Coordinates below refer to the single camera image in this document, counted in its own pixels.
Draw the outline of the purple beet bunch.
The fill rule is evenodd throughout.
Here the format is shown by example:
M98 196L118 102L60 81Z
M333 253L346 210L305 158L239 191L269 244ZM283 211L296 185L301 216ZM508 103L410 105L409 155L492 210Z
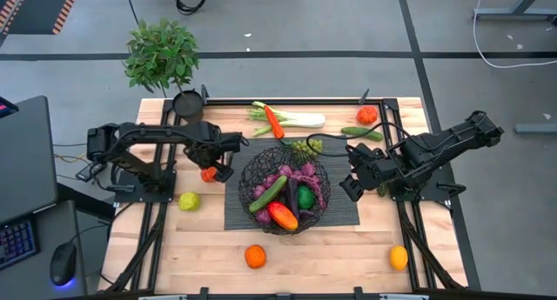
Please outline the purple beet bunch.
M319 210L324 210L326 208L327 202L325 200L325 196L324 196L324 193L323 193L323 188L321 187L322 180L318 176L317 167L314 166L312 163L304 164L300 170L293 170L291 167L289 167L286 164L280 165L278 167L278 173L277 174L271 174L271 175L267 176L263 180L262 184L259 184L254 188L252 203L256 199L258 199L271 185L273 185L273 183L275 182L275 180L279 176L287 176L288 179L289 178L295 179L298 182L298 187L301 186L301 185L306 185L307 187L309 187L313 191L313 194L315 196L314 205L309 210L314 212L316 217L311 218L311 219L307 219L307 220L303 220L303 219L299 218L298 219L298 221L299 221L298 229L300 228L300 226L302 224L308 224L308 223L316 221L318 219L318 216L319 216ZM275 196L275 198L273 200L271 200L271 202L273 202L273 201L281 202L287 207L287 205L286 205L286 185L287 185L287 183L285 184L284 188ZM252 213L252 214L254 215L256 221L260 224L263 224L264 226L269 226L272 223L275 223L271 219L271 216L269 215L269 213L267 211L267 205L262 210L258 210L257 212Z

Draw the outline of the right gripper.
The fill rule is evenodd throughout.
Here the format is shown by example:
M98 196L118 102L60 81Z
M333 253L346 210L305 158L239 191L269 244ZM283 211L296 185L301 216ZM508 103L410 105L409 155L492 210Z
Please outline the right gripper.
M374 190L397 176L399 166L381 148L371 150L363 143L348 144L346 152L356 179L348 175L339 186L353 202L360 200L364 190Z

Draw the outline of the red yellow mango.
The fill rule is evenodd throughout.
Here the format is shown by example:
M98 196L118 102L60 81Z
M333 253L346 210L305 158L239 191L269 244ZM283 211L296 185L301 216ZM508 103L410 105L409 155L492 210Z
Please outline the red yellow mango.
M299 221L292 212L281 202L270 202L267 211L271 219L284 230L294 231L298 229Z

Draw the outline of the black computer mouse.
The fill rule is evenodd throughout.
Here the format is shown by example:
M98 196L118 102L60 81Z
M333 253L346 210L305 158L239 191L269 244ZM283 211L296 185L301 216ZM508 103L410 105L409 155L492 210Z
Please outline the black computer mouse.
M50 280L62 287L69 283L74 275L77 261L77 247L73 242L57 246L50 260Z

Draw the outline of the lime green apple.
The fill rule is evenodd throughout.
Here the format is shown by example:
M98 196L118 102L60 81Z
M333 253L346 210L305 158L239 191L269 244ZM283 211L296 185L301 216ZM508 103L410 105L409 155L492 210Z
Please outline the lime green apple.
M178 207L182 211L196 211L200 203L200 196L196 192L185 192L178 199Z

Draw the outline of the backlit keyboard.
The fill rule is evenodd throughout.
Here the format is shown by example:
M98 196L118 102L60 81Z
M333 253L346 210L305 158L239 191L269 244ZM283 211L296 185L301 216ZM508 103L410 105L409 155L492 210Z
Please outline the backlit keyboard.
M0 270L20 263L40 252L37 226L33 218L0 225Z

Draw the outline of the green bell pepper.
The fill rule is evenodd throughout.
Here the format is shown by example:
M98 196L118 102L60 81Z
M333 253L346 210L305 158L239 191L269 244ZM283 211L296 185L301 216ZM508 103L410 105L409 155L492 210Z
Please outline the green bell pepper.
M313 191L306 185L298 187L298 203L302 210L309 210L315 202Z

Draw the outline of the orange striped floor mat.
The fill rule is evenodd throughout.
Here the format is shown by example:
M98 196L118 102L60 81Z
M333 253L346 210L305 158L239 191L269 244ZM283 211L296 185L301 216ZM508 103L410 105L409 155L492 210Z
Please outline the orange striped floor mat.
M58 35L76 0L0 0L3 35Z

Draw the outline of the orange fruit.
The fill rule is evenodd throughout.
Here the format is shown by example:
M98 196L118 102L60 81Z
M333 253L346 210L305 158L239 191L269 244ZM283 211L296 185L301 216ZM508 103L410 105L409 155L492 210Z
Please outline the orange fruit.
M251 269L259 269L266 263L266 253L262 246L254 244L245 249L245 262Z

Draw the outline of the green grape bunch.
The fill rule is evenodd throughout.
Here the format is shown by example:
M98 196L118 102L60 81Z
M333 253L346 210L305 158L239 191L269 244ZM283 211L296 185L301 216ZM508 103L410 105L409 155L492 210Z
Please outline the green grape bunch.
M323 152L323 141L317 139L292 141L291 146L295 151L307 157L316 157Z

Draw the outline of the small orange pumpkin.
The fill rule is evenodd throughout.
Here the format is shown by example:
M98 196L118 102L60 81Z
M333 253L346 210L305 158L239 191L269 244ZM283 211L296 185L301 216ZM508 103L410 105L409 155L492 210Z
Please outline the small orange pumpkin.
M371 125L375 123L378 118L379 113L375 106L363 106L358 110L356 115L357 122L363 125Z

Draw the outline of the green leafy plant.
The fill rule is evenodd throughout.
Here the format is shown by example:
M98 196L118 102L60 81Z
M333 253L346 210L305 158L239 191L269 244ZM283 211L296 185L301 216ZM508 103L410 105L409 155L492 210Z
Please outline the green leafy plant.
M184 26L165 18L159 23L139 20L131 35L126 44L129 56L123 61L130 87L142 86L152 93L191 82L199 69L198 45Z

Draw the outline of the black aluminium table frame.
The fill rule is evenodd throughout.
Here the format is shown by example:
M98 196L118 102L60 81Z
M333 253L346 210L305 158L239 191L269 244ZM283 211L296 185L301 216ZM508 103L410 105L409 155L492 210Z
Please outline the black aluminium table frame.
M275 110L314 112L326 115L322 130L292 128L289 137L305 137L315 132L339 134L345 125L355 125L358 111L356 97L286 98L286 103L273 103L279 98L262 101ZM252 100L212 99L205 107L204 118L223 131L251 134L264 122L250 120L247 113ZM403 243L395 202L367 191L357 203L350 202L341 190L343 201L357 204L359 225L316 227L294 236L265 234L261 230L225 230L225 185L204 183L200 170L178 146L178 172L175 197L194 191L201 196L198 211L185 212L177 200L168 204L158 263L155 292L160 294L198 294L208 288L208 296L256 294L250 298L278 297L293 299L295 294L350 293L362 287L365 293L411 291L408 271L394 270L389 263L389 250ZM144 211L146 221L153 224L158 204L145 210L145 204L133 204L112 226L111 238L102 272L112 282L124 271L138 247ZM460 247L450 211L437 203L421 202L421 216L430 249L450 273L464 286L466 278ZM245 263L245 248L264 247L267 263L258 270Z

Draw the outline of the yellow lemon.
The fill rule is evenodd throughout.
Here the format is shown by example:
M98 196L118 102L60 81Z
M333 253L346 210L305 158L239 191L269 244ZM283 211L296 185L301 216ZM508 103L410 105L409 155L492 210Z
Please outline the yellow lemon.
M393 269L404 270L408 264L408 254L404 246L393 246L390 249L389 262Z

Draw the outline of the red orange carrot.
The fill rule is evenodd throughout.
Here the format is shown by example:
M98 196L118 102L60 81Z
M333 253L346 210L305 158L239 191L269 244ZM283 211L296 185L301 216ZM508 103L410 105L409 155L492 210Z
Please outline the red orange carrot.
M267 120L269 121L269 124L271 125L272 134L274 135L274 137L276 139L278 139L283 145L291 145L290 142L285 140L284 129L282 128L281 124L279 123L279 120L277 119L277 117L275 116L275 114L273 113L271 108L269 106L265 105L264 106L264 111L265 111Z

